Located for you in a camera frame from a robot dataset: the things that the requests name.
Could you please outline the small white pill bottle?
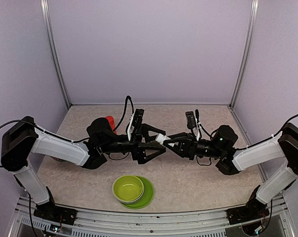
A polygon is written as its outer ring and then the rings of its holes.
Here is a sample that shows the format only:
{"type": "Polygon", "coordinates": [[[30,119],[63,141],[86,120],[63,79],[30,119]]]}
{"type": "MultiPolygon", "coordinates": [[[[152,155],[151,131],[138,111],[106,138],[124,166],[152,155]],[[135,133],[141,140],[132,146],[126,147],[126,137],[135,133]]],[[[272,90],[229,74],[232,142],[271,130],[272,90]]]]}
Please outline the small white pill bottle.
{"type": "Polygon", "coordinates": [[[159,143],[160,145],[163,146],[164,141],[165,141],[165,140],[170,140],[170,139],[171,139],[171,138],[169,138],[168,136],[159,133],[159,134],[156,136],[155,141],[156,141],[157,143],[159,143]]]}

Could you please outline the red pill bottle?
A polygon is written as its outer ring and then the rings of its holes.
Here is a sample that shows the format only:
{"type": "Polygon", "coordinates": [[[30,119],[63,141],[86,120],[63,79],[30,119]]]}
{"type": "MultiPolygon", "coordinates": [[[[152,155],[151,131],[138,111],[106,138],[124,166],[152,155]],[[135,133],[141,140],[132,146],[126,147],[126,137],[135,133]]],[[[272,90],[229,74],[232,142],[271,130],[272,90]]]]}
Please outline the red pill bottle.
{"type": "Polygon", "coordinates": [[[116,126],[115,126],[114,117],[113,116],[106,116],[106,119],[108,120],[112,131],[116,134],[116,130],[115,130],[116,126]]]}

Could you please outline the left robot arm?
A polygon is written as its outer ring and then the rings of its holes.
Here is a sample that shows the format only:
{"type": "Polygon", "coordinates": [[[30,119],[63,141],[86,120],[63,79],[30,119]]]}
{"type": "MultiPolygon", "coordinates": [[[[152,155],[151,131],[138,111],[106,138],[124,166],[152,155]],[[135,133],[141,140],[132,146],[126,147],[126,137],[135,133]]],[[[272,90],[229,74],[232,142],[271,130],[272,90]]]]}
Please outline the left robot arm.
{"type": "Polygon", "coordinates": [[[81,141],[51,133],[36,125],[30,116],[12,120],[11,124],[13,126],[2,136],[0,168],[14,175],[37,208],[51,220],[57,219],[60,208],[28,162],[30,153],[94,170],[107,162],[106,154],[130,153],[138,164],[145,164],[166,151],[161,144],[153,143],[156,137],[163,137],[166,132],[140,120],[130,123],[131,132],[118,135],[106,118],[97,118],[86,129],[88,137],[81,141]]]}

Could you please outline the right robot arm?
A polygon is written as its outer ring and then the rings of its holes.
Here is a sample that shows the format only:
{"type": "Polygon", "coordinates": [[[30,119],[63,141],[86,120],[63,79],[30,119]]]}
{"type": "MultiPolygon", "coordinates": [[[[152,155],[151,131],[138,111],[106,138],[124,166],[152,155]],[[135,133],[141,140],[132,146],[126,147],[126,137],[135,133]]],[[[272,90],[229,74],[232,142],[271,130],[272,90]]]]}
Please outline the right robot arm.
{"type": "Polygon", "coordinates": [[[187,127],[194,133],[158,135],[156,140],[182,158],[209,157],[218,159],[216,167],[224,175],[234,175],[249,167],[276,158],[285,158],[281,167],[255,191],[244,207],[248,219],[259,215],[263,206],[298,179],[298,128],[287,120],[276,134],[250,146],[235,148],[238,136],[228,125],[221,125],[203,139],[204,130],[193,112],[186,113],[187,127]]]}

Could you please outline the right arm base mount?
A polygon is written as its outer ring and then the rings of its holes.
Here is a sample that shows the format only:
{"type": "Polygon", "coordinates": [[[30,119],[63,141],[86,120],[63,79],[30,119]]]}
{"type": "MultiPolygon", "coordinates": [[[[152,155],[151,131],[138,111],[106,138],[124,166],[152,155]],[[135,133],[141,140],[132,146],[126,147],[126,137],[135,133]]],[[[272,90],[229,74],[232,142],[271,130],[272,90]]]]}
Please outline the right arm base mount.
{"type": "Polygon", "coordinates": [[[230,225],[256,220],[270,214],[267,204],[263,204],[256,199],[256,193],[259,187],[260,185],[254,189],[245,205],[230,208],[226,211],[230,225]]]}

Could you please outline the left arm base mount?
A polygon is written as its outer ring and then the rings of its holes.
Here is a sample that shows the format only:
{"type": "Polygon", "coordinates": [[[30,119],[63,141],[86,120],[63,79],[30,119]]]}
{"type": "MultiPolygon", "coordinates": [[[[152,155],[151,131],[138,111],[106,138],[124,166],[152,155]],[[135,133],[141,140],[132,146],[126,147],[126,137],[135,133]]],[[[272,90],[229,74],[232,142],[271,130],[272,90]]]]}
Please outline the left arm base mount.
{"type": "Polygon", "coordinates": [[[49,200],[44,204],[36,205],[36,208],[34,210],[34,216],[45,220],[58,222],[60,225],[66,224],[73,226],[77,215],[77,211],[72,208],[61,207],[56,205],[51,191],[48,187],[46,187],[46,189],[49,194],[49,200]]]}

